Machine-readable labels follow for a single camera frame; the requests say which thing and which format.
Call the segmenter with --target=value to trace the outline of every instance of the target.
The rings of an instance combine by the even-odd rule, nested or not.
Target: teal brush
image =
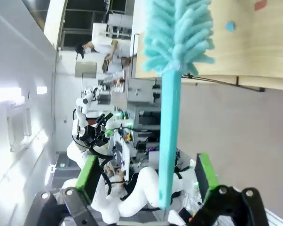
[[[194,62],[214,63],[210,0],[148,0],[145,71],[162,76],[159,204],[170,205],[180,111],[181,76],[198,75]]]

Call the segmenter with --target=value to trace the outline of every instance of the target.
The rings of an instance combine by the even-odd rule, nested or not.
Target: person
[[[85,54],[91,53],[93,50],[101,54],[106,54],[102,64],[102,70],[105,72],[115,55],[125,58],[130,57],[130,40],[120,40],[105,36],[98,36],[93,41],[89,41],[85,44],[79,43],[76,46],[77,58],[80,54],[83,59]]]

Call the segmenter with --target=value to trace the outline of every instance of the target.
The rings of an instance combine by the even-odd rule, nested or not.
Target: brush handle
[[[180,112],[181,73],[168,71],[162,76],[159,148],[159,206],[171,204]]]

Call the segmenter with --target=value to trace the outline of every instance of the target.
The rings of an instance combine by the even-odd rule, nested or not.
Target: bolt
[[[47,193],[43,193],[43,194],[41,195],[41,197],[42,197],[43,199],[46,199],[46,198],[48,197],[48,194],[47,194]]]
[[[248,191],[246,192],[246,195],[247,195],[248,197],[253,196],[253,191],[252,191],[252,190],[248,190]]]
[[[71,195],[71,194],[72,194],[72,190],[67,190],[67,191],[66,191],[66,194],[67,194],[67,195]]]
[[[225,194],[227,192],[227,189],[225,187],[221,187],[219,189],[220,194]]]

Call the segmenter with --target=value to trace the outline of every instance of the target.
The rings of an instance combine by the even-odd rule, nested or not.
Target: hat
[[[76,52],[77,52],[77,57],[78,57],[78,54],[81,54],[82,59],[84,59],[84,48],[83,48],[83,44],[82,43],[79,43],[76,46]]]

